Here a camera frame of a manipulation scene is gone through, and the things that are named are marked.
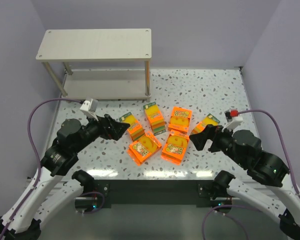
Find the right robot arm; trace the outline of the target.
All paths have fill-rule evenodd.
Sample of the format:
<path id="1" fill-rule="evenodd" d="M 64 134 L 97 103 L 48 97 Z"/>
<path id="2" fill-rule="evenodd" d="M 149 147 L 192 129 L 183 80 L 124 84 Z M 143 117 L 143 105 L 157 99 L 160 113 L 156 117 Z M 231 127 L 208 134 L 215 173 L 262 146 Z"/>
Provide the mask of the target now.
<path id="1" fill-rule="evenodd" d="M 300 193 L 293 186 L 292 171 L 278 156 L 264 151 L 259 138 L 249 130 L 232 131 L 209 124 L 189 139 L 198 151 L 211 140 L 209 152 L 222 152 L 276 196 L 271 198 L 221 170 L 208 188 L 213 199 L 221 195 L 239 198 L 272 218 L 285 235 L 300 240 Z"/>

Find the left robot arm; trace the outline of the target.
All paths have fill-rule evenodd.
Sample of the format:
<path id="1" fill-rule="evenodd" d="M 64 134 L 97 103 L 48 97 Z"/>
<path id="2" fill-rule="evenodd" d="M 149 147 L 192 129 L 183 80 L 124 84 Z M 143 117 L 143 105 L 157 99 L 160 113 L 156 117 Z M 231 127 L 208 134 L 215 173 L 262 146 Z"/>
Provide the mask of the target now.
<path id="1" fill-rule="evenodd" d="M 108 114 L 89 118 L 87 125 L 74 118 L 65 120 L 40 161 L 31 183 L 13 207 L 0 216 L 0 238 L 36 240 L 44 225 L 65 204 L 82 194 L 92 194 L 94 178 L 86 171 L 78 170 L 58 192 L 49 196 L 55 185 L 77 163 L 80 151 L 97 138 L 119 140 L 129 126 Z"/>

